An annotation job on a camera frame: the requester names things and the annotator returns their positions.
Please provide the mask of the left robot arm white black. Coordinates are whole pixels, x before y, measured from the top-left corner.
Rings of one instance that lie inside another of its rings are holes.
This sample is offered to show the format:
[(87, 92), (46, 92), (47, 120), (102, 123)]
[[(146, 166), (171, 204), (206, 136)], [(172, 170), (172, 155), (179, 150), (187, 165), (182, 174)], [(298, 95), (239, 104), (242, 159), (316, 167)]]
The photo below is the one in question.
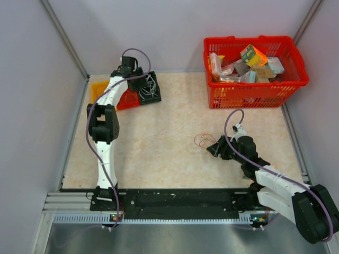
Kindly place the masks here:
[(109, 84), (102, 95), (87, 106), (86, 141), (97, 157), (98, 165), (95, 199), (101, 199), (109, 210), (116, 209), (120, 204), (114, 172), (114, 146), (120, 132), (116, 106), (129, 84), (144, 76), (136, 58), (123, 56), (121, 65), (111, 73)]

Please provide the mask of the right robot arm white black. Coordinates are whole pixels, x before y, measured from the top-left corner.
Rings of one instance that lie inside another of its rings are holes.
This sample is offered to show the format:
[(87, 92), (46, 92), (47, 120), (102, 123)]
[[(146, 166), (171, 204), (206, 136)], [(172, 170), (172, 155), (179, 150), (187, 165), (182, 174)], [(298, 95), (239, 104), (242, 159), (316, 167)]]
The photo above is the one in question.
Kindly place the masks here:
[(266, 206), (277, 211), (309, 243), (326, 241), (338, 232), (338, 209), (327, 188), (302, 184), (279, 173), (258, 156), (253, 138), (222, 135), (207, 150), (214, 157), (240, 163), (244, 175), (253, 181), (247, 196), (251, 208)]

